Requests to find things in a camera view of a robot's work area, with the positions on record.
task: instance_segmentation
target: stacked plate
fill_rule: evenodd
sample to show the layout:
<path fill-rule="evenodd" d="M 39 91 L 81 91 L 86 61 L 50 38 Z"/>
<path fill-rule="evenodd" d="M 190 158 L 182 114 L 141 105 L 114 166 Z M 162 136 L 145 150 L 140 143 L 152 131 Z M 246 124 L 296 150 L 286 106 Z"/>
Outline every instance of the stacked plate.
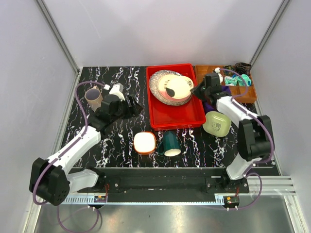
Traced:
<path fill-rule="evenodd" d="M 190 101 L 193 81 L 175 71 L 160 70 L 150 77 L 149 88 L 162 103 L 179 106 Z"/>

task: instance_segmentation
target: teal mug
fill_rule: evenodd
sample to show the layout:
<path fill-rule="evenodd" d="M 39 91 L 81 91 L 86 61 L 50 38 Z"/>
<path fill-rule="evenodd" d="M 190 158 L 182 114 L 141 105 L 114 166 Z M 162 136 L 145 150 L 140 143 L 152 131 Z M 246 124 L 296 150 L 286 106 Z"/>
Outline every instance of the teal mug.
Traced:
<path fill-rule="evenodd" d="M 160 155 L 165 155 L 168 157 L 179 155 L 181 150 L 176 135 L 170 131 L 165 132 L 163 135 L 163 140 L 157 148 L 157 152 Z"/>

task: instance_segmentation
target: robotic arm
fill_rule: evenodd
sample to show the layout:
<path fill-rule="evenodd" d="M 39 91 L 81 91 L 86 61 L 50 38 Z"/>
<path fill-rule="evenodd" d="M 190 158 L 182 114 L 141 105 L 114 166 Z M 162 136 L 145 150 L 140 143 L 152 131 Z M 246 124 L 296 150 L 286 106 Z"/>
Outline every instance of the robotic arm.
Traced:
<path fill-rule="evenodd" d="M 76 162 L 94 145 L 104 137 L 106 128 L 118 119 L 129 119 L 136 117 L 142 111 L 142 107 L 131 97 L 126 101 L 121 84 L 114 85 L 109 95 L 104 96 L 100 108 L 88 117 L 88 125 L 85 127 L 60 151 L 51 155 L 47 160 L 38 158 L 34 161 L 29 190 L 34 187 L 43 170 L 57 160 L 46 171 L 39 182 L 36 195 L 57 206 L 64 201 L 69 193 L 92 187 L 94 192 L 104 188 L 104 173 L 94 168 L 69 174 Z"/>
<path fill-rule="evenodd" d="M 239 128 L 238 154 L 221 178 L 223 189 L 234 188 L 241 183 L 253 164 L 269 158 L 272 145 L 255 118 L 264 125 L 273 140 L 270 118 L 248 111 L 227 92 L 223 92 L 216 72 L 206 74 L 203 82 L 191 91 L 199 99 L 210 101 L 220 113 L 228 116 Z"/>

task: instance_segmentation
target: mug handle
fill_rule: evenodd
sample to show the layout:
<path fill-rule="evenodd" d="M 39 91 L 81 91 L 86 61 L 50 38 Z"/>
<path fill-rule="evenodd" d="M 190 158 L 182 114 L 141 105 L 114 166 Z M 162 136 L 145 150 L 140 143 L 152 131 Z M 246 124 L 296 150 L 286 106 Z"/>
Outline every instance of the mug handle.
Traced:
<path fill-rule="evenodd" d="M 159 155 L 163 155 L 163 154 L 164 154 L 164 148 L 163 148 L 163 152 L 160 152 L 160 151 L 159 151 L 159 149 L 160 149 L 160 147 L 162 147 L 162 145 L 163 145 L 163 141 L 160 142 L 159 146 L 157 147 L 157 153 L 158 153 Z"/>

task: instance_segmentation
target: light green plastic container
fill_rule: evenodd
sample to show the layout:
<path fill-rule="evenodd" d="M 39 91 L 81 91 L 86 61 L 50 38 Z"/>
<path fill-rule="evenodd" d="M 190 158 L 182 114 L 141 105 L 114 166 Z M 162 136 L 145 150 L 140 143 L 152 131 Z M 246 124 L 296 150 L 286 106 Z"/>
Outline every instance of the light green plastic container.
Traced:
<path fill-rule="evenodd" d="M 224 114 L 211 111 L 205 115 L 206 122 L 202 125 L 203 129 L 217 137 L 225 137 L 229 133 L 231 120 Z"/>

